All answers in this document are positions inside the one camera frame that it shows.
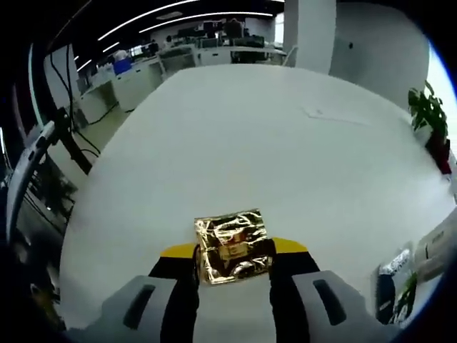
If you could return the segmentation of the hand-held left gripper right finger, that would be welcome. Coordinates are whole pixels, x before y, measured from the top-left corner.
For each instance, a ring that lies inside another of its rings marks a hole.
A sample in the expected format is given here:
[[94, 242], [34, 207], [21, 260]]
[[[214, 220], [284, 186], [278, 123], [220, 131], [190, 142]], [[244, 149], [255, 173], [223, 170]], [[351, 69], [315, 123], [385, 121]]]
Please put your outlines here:
[[321, 271], [308, 249], [274, 237], [269, 270], [277, 342], [365, 342], [363, 297], [342, 278]]

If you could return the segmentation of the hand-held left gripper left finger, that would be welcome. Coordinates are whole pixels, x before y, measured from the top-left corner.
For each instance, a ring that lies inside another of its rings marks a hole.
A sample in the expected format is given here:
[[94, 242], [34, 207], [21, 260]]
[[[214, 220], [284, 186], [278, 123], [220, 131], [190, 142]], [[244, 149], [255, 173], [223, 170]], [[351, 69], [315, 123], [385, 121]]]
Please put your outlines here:
[[192, 342], [199, 308], [195, 243], [167, 248], [147, 275], [109, 297], [101, 310], [102, 342]]

